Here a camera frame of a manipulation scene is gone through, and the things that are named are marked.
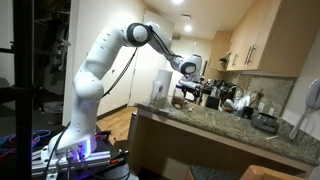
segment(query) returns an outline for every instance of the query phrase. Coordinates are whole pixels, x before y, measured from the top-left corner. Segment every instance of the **electrical outlet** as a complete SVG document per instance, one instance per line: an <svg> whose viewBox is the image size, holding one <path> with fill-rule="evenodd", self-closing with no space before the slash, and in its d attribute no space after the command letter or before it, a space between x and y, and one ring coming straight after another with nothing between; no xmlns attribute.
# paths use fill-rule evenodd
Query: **electrical outlet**
<svg viewBox="0 0 320 180"><path fill-rule="evenodd" d="M262 111L263 111L263 108L264 108L264 103L260 102L260 103L259 103L259 106L258 106L258 111L259 111L259 112L262 112Z"/></svg>
<svg viewBox="0 0 320 180"><path fill-rule="evenodd" d="M270 116L273 116L273 113L274 113L274 109L273 109L273 108L270 108L270 110L269 110L269 115L270 115Z"/></svg>

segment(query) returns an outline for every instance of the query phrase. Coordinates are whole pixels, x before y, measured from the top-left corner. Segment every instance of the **granite countertop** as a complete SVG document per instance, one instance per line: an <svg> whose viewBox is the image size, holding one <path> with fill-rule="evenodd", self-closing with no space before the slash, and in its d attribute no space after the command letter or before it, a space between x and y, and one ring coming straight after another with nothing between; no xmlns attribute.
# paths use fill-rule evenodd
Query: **granite countertop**
<svg viewBox="0 0 320 180"><path fill-rule="evenodd" d="M249 119L193 103L187 103L182 109L176 109L169 102L170 99L162 99L159 102L136 103L135 106L312 166L320 164L320 141L302 131L294 141L290 140L289 134L293 126L282 119L277 120L280 125L277 136L269 139L274 135L255 129Z"/></svg>

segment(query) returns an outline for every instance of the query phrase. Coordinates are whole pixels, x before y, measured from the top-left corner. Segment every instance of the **upper cabinet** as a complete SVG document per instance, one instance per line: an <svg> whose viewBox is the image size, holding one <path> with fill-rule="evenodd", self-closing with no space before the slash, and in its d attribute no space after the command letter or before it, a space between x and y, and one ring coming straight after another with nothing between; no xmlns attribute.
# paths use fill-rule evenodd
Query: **upper cabinet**
<svg viewBox="0 0 320 180"><path fill-rule="evenodd" d="M320 26L320 0L256 0L233 31L227 71L297 77Z"/></svg>

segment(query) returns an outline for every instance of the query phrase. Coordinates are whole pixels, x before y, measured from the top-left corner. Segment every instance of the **kitchen counter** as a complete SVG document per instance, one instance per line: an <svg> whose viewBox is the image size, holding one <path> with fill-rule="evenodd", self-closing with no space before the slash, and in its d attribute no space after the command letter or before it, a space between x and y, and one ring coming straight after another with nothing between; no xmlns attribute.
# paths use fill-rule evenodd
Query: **kitchen counter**
<svg viewBox="0 0 320 180"><path fill-rule="evenodd" d="M289 140L292 125L282 119L277 120L280 127L277 136L274 136L255 129L250 120L245 118L193 103L176 109L169 102L170 99L157 103L145 101L136 103L135 106L138 107L138 115L149 114L148 118L163 123L170 120L171 124L178 128L282 164L292 165L306 172L303 177L308 177L312 169L319 165L320 142L302 131L295 141Z"/></svg>

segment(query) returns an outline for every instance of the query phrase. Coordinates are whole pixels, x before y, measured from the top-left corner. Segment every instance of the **wooden floor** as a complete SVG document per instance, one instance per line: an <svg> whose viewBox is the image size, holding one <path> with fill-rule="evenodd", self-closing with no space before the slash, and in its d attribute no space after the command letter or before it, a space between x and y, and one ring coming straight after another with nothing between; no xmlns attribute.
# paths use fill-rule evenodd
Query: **wooden floor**
<svg viewBox="0 0 320 180"><path fill-rule="evenodd" d="M132 113L137 110L134 106L128 106L97 122L101 131L111 130L109 141L118 149L126 150L130 120Z"/></svg>

